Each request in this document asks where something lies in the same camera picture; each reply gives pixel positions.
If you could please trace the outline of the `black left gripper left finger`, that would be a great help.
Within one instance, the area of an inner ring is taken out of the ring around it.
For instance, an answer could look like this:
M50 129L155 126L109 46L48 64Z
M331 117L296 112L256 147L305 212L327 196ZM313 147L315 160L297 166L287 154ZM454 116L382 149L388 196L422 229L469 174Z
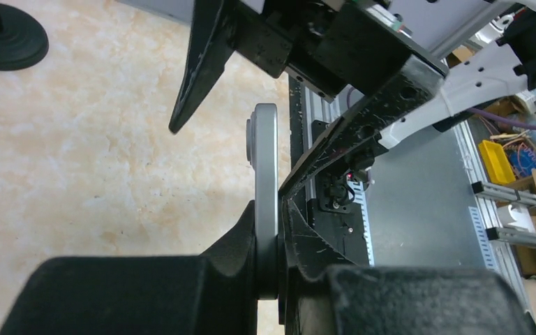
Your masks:
M0 333L255 334L254 213L199 255L49 259Z

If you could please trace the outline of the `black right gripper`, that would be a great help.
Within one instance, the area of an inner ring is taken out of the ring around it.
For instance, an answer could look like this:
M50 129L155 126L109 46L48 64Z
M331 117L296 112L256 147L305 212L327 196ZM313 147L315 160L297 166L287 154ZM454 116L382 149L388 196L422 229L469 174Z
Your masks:
M271 77L282 73L332 101L364 94L301 156L278 191L289 200L306 182L384 128L430 101L449 70L410 37L388 1L196 1L183 80L168 128L178 133L235 51Z

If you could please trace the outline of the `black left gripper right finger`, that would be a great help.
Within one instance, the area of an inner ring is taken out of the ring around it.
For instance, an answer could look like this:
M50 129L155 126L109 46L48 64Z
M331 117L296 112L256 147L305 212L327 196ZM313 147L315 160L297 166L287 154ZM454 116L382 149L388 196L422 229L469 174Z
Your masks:
M279 321L287 334L536 334L533 317L486 269L365 267L281 205Z

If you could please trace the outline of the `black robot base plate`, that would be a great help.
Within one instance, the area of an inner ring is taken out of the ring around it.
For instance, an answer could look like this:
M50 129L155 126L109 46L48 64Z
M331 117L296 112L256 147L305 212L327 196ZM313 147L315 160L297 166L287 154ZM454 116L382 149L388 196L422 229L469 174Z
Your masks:
M294 165L342 111L339 99L328 103L300 79L289 78L289 92L290 156ZM308 181L295 198L309 226L341 255L361 266L374 265L367 188L352 174L342 176L331 165Z

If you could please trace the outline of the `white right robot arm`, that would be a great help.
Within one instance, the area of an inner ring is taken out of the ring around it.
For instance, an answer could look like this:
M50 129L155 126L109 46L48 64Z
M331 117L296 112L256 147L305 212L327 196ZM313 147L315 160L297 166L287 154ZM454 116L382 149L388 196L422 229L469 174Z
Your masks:
M330 101L362 93L294 166L291 198L328 166L354 169L413 133L480 103L536 89L536 1L497 41L447 68L403 33L383 1L196 1L186 70L169 123L179 132L237 52L265 73L296 75Z

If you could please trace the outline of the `black smartphone white edge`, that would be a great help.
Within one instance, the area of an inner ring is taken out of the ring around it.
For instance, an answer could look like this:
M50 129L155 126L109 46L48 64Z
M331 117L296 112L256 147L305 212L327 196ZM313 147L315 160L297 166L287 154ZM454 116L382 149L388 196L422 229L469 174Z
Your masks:
M246 156L255 173L255 278L258 298L278 296L277 107L259 103L246 122Z

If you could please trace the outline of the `black clamp stand back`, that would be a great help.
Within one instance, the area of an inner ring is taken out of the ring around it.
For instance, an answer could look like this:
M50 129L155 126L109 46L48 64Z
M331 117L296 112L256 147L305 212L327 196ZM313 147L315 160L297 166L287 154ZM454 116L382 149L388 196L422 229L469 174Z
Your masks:
M0 71L32 67L48 50L47 33L39 21L19 8L0 3Z

